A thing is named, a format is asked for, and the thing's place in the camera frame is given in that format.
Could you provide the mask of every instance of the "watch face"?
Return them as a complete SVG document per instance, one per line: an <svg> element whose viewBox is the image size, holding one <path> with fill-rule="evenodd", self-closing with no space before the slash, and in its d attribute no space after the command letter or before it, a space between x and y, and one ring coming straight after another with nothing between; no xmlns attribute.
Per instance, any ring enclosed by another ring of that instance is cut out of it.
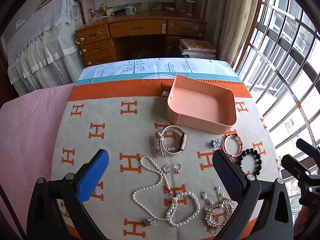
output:
<svg viewBox="0 0 320 240"><path fill-rule="evenodd" d="M186 140L187 140L187 134L184 133L184 134L182 134L181 139L180 139L180 150L181 151L184 150L184 147L186 145Z"/></svg>

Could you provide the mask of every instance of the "black bead bracelet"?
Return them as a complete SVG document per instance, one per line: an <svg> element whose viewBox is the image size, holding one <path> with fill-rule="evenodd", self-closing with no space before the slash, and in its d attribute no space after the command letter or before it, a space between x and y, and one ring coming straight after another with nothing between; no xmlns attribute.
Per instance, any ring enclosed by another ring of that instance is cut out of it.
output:
<svg viewBox="0 0 320 240"><path fill-rule="evenodd" d="M256 169L256 171L253 173L253 175L255 176L255 177L257 177L258 175L260 175L260 171L261 171L261 169L262 169L262 166L261 166L261 164L262 164L262 160L261 160L261 156L260 156L260 154L258 154L258 151L257 150L254 150L253 148L251 148L251 149L246 149L245 151L243 151L242 153L241 153L241 155L239 155L239 157L238 157L238 161L236 162L238 165L239 165L239 167L240 167L240 169L242 170L242 167L241 167L241 165L242 165L242 160L243 160L243 158L245 157L245 156L247 156L248 154L252 154L253 156L255 156L255 158L257 159L257 169Z"/></svg>

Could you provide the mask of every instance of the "pink bedding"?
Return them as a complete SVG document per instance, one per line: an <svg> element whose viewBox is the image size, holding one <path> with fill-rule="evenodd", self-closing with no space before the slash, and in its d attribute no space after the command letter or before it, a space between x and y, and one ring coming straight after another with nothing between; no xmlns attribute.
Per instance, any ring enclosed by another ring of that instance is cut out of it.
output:
<svg viewBox="0 0 320 240"><path fill-rule="evenodd" d="M25 231L35 182L51 177L54 144L73 85L36 90L0 109L0 183ZM12 225L3 201L0 209Z"/></svg>

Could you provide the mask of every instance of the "window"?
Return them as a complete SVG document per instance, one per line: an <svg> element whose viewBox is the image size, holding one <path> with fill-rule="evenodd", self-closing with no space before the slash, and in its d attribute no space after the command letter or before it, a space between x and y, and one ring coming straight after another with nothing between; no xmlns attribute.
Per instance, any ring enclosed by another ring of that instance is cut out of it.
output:
<svg viewBox="0 0 320 240"><path fill-rule="evenodd" d="M256 101L279 160L290 154L303 161L308 156L297 149L297 139L320 144L320 36L295 0L262 0L258 6L236 71ZM295 220L300 189L293 177L285 178L285 185Z"/></svg>

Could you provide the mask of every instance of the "pink box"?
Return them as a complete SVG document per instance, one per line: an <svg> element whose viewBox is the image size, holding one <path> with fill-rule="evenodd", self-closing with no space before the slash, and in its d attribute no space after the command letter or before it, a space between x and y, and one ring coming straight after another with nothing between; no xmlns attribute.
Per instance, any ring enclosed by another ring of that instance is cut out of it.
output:
<svg viewBox="0 0 320 240"><path fill-rule="evenodd" d="M231 90L181 75L174 79L167 113L175 125L214 134L224 134L237 120Z"/></svg>

